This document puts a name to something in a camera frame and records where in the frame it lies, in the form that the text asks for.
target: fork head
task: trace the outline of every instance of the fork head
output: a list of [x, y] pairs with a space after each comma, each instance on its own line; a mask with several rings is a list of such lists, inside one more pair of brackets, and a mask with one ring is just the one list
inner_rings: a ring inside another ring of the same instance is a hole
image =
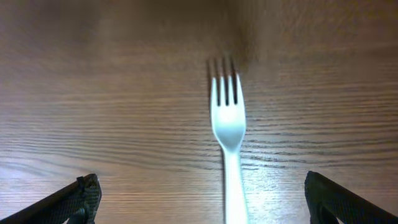
[[210, 71], [215, 74], [211, 81], [210, 103], [213, 133], [224, 152], [239, 151], [246, 132], [246, 114], [239, 75], [233, 61], [225, 58], [215, 60]]

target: white plastic fork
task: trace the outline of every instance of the white plastic fork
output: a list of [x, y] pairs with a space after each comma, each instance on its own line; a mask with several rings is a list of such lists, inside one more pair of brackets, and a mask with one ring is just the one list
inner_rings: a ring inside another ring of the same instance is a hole
[[[224, 154], [225, 179], [225, 222], [226, 224], [248, 224], [248, 208], [242, 182], [240, 150], [246, 132], [246, 115], [239, 75], [233, 62], [231, 69], [225, 65], [222, 68], [215, 61], [215, 71], [220, 76], [218, 91], [217, 80], [212, 78], [211, 84], [211, 127]], [[224, 77], [228, 76], [228, 94]], [[233, 88], [233, 76], [236, 77], [236, 88]]]

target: wood grain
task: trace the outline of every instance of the wood grain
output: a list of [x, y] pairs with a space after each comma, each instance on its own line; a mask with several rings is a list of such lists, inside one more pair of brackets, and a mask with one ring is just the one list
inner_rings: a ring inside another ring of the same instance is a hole
[[0, 218], [97, 173], [96, 223], [222, 223], [206, 60], [243, 68], [252, 223], [323, 175], [398, 215], [396, 1], [0, 1]]

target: fork tine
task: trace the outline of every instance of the fork tine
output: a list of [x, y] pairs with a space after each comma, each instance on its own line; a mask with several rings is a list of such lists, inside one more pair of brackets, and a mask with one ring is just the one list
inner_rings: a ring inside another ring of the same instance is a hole
[[220, 74], [220, 106], [225, 106], [225, 82], [224, 82], [224, 75]]
[[242, 92], [242, 85], [239, 79], [239, 74], [236, 74], [236, 102], [237, 104], [243, 104], [243, 92]]
[[228, 104], [234, 105], [234, 84], [232, 80], [232, 76], [228, 75]]
[[211, 108], [216, 108], [217, 105], [217, 79], [213, 77], [211, 79]]

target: fork handle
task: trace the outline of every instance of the fork handle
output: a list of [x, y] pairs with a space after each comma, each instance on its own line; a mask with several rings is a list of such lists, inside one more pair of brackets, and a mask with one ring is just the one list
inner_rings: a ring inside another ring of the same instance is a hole
[[225, 223], [248, 224], [239, 151], [224, 151]]

